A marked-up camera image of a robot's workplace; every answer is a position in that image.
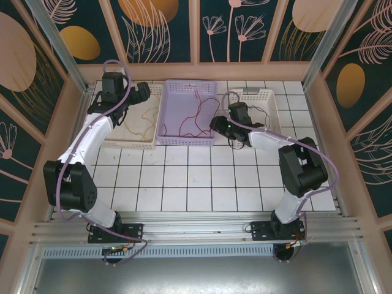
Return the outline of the large white perforated basket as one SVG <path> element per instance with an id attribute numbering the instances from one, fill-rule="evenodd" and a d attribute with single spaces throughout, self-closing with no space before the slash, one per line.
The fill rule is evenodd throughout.
<path id="1" fill-rule="evenodd" d="M 148 84 L 150 98 L 137 105 L 131 105 L 120 126 L 107 135 L 102 146 L 122 149 L 154 150 L 156 147 L 157 122 L 160 115 L 162 83 Z"/>

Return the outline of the purple perforated basket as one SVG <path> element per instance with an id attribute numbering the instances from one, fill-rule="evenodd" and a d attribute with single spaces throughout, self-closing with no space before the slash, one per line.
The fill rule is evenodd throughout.
<path id="1" fill-rule="evenodd" d="M 210 122 L 220 109 L 217 84 L 205 80 L 166 80 L 156 137 L 166 146 L 213 146 Z"/>

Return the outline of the grey metal sheet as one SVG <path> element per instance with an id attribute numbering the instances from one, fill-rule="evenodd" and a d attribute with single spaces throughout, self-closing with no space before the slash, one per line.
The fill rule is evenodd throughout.
<path id="1" fill-rule="evenodd" d="M 137 258 L 118 267 L 100 260 L 44 260 L 21 294 L 379 294 L 351 258 Z"/>

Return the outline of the aluminium side rail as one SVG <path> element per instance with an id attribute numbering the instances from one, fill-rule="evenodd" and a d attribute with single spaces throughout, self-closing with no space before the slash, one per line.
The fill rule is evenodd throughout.
<path id="1" fill-rule="evenodd" d="M 306 88 L 306 98 L 315 124 L 320 150 L 331 159 L 339 172 L 339 176 L 336 176 L 334 169 L 326 164 L 328 184 L 332 185 L 335 180 L 338 183 L 332 189 L 312 196 L 312 203 L 318 203 L 329 196 L 334 210 L 339 210 L 343 216 L 349 216 L 351 212 L 349 173 L 352 161 L 341 119 L 323 80 L 316 81 Z"/>
<path id="2" fill-rule="evenodd" d="M 58 160 L 48 161 L 43 167 L 48 201 L 66 222 L 88 213 L 93 207 L 88 203 L 89 193 L 97 192 L 87 169 L 88 156 L 95 154 L 88 149 L 96 147 L 95 143 L 85 138 L 91 132 L 90 124 L 97 118 L 96 115 L 87 114 L 91 101 L 92 93 L 85 94 L 78 118 L 81 127 L 71 145 Z"/>

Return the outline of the aluminium frame post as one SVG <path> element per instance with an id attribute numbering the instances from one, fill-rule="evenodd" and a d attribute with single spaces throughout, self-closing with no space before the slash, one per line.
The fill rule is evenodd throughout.
<path id="1" fill-rule="evenodd" d="M 342 34 L 342 31 L 347 25 L 350 17 L 356 15 L 356 7 L 361 7 L 361 5 L 358 5 L 358 2 L 360 1 L 361 0 L 342 0 L 337 11 L 333 14 L 331 23 L 316 48 L 309 67 L 301 81 L 304 91 L 307 91 L 307 88 L 309 88 L 313 83 L 322 64 L 325 62 L 328 54 L 337 43 L 337 40 Z"/>
<path id="2" fill-rule="evenodd" d="M 65 25 L 77 11 L 76 0 L 24 0 L 75 84 L 82 92 L 87 83 L 56 25 Z"/>

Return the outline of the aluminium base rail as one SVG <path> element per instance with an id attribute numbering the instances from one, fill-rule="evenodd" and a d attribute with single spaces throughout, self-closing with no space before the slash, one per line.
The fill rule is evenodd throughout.
<path id="1" fill-rule="evenodd" d="M 267 221 L 269 212 L 123 212 L 127 224 L 143 224 L 143 238 L 150 245 L 248 244 L 249 223 Z M 364 236 L 354 217 L 338 213 L 309 212 L 307 241 L 353 241 Z M 85 246 L 88 232 L 79 217 L 64 222 L 53 213 L 51 221 L 34 224 L 30 245 Z"/>

